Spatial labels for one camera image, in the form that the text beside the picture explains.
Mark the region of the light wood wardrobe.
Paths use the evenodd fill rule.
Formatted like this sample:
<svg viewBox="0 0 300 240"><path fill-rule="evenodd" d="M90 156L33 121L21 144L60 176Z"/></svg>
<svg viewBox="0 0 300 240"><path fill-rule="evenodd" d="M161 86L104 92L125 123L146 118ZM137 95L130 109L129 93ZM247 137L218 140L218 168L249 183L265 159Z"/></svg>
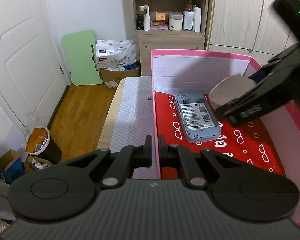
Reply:
<svg viewBox="0 0 300 240"><path fill-rule="evenodd" d="M252 56L266 64L297 42L272 10L274 0L211 0L207 50Z"/></svg>

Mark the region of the white tall bottle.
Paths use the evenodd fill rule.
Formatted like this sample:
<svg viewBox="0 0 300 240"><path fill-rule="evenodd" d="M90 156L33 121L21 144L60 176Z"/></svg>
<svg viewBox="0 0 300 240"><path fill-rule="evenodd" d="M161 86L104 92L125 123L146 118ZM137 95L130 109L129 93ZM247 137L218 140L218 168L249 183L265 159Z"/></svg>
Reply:
<svg viewBox="0 0 300 240"><path fill-rule="evenodd" d="M202 9L200 7L194 7L193 31L195 33L200 33L201 18L202 18Z"/></svg>

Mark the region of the grey portable wifi router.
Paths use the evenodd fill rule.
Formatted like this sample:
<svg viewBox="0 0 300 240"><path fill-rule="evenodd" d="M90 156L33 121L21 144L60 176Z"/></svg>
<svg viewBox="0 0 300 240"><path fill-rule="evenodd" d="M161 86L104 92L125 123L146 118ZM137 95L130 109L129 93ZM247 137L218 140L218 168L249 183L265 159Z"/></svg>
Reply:
<svg viewBox="0 0 300 240"><path fill-rule="evenodd" d="M213 141L221 135L221 127L205 95L177 94L174 104L188 142L198 144Z"/></svg>

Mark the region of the trash bin with bag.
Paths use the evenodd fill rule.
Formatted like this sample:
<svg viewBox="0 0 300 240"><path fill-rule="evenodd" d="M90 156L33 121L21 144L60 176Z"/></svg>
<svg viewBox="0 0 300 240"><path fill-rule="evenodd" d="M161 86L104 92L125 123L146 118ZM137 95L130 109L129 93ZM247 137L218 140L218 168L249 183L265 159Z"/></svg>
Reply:
<svg viewBox="0 0 300 240"><path fill-rule="evenodd" d="M29 133L25 141L25 153L47 160L53 165L60 163L63 156L49 129L44 126L35 127Z"/></svg>

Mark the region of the small orange box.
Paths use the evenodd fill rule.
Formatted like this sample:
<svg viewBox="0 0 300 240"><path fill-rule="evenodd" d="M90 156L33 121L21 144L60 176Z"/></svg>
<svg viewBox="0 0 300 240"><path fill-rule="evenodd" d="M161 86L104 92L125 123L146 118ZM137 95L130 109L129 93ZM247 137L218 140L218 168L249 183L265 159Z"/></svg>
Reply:
<svg viewBox="0 0 300 240"><path fill-rule="evenodd" d="M164 12L156 12L155 13L155 21L165 22L165 13Z"/></svg>

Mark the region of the beige rounded compact case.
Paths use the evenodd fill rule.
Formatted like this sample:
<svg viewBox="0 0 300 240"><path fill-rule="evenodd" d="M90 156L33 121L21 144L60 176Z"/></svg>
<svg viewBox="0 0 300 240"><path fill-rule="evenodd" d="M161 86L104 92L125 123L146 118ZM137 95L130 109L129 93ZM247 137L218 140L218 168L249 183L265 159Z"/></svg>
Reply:
<svg viewBox="0 0 300 240"><path fill-rule="evenodd" d="M256 82L247 77L233 75L224 78L209 92L209 100L213 110L239 98L255 86Z"/></svg>

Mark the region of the white round jar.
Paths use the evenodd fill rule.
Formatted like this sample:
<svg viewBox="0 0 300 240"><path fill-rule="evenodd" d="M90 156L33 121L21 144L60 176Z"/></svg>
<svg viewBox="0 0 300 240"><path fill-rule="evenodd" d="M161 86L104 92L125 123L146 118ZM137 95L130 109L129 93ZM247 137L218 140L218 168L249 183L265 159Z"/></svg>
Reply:
<svg viewBox="0 0 300 240"><path fill-rule="evenodd" d="M181 31L183 28L183 15L178 12L169 13L168 29L171 31Z"/></svg>

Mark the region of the white tissue paper pack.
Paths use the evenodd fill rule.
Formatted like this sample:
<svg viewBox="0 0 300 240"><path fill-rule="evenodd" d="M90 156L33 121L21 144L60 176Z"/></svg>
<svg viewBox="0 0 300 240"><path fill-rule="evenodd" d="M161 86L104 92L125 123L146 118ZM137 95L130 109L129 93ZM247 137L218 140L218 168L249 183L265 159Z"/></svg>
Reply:
<svg viewBox="0 0 300 240"><path fill-rule="evenodd" d="M125 67L140 61L137 40L97 40L96 64L99 69Z"/></svg>

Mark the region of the white patterned table cloth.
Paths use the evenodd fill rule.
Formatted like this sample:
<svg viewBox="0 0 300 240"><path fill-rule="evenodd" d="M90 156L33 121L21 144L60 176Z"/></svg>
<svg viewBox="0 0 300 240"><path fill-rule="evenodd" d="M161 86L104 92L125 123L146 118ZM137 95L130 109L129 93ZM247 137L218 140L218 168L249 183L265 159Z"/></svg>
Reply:
<svg viewBox="0 0 300 240"><path fill-rule="evenodd" d="M154 136L151 77L127 77L110 150L118 152L128 145L140 146L144 144L147 135Z"/></svg>

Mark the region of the pink cardboard box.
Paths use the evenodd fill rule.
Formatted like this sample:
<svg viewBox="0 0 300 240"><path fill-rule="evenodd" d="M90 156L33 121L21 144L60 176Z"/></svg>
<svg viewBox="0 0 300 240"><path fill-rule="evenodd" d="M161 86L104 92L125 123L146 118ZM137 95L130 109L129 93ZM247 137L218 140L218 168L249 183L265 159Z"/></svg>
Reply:
<svg viewBox="0 0 300 240"><path fill-rule="evenodd" d="M248 77L260 70L250 56L205 50L155 49L151 52L154 134L168 144L194 152L208 147L250 165L281 174L300 191L300 113L292 104L238 127L219 118L221 135L208 142L185 139L174 97L180 93L208 95L230 75ZM300 226L300 200L293 220Z"/></svg>

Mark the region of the wooden shelf cabinet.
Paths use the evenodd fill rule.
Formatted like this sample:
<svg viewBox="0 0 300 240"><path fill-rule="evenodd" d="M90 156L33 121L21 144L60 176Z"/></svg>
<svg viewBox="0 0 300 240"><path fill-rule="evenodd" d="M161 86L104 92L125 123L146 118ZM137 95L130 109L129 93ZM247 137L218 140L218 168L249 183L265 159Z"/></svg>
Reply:
<svg viewBox="0 0 300 240"><path fill-rule="evenodd" d="M211 0L130 0L141 75L151 74L153 49L204 49L210 4Z"/></svg>

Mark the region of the blue cardboard box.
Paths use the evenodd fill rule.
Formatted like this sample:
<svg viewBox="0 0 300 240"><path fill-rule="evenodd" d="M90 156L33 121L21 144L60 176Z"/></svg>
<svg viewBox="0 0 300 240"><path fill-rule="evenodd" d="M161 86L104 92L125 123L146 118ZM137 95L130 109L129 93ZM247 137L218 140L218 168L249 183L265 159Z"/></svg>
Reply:
<svg viewBox="0 0 300 240"><path fill-rule="evenodd" d="M9 150L0 157L0 174L4 176L7 184L12 184L25 174L18 152Z"/></svg>

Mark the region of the brown cardboard box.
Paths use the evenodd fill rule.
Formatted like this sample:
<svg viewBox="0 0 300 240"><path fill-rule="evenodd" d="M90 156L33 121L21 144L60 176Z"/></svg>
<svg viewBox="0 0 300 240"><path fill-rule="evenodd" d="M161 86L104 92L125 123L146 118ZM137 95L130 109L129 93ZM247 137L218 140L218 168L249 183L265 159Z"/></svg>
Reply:
<svg viewBox="0 0 300 240"><path fill-rule="evenodd" d="M103 84L109 89L116 88L120 81L126 77L138 77L139 72L140 67L130 70L124 70L123 68L119 68L119 70L101 69Z"/></svg>

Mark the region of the black small bottle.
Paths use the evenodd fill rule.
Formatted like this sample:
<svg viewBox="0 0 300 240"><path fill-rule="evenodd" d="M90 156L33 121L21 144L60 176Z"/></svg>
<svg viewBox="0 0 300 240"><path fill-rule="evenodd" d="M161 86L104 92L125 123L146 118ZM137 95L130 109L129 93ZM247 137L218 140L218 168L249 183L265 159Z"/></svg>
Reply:
<svg viewBox="0 0 300 240"><path fill-rule="evenodd" d="M136 29L141 31L144 29L144 15L143 14L137 14L136 16Z"/></svg>

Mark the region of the white spray bottle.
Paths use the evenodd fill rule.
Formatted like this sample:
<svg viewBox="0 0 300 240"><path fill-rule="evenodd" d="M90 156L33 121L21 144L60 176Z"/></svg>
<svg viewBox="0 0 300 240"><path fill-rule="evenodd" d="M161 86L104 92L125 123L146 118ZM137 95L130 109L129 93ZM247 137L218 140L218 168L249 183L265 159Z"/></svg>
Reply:
<svg viewBox="0 0 300 240"><path fill-rule="evenodd" d="M143 12L143 29L144 31L150 31L151 29L149 5L146 4Z"/></svg>

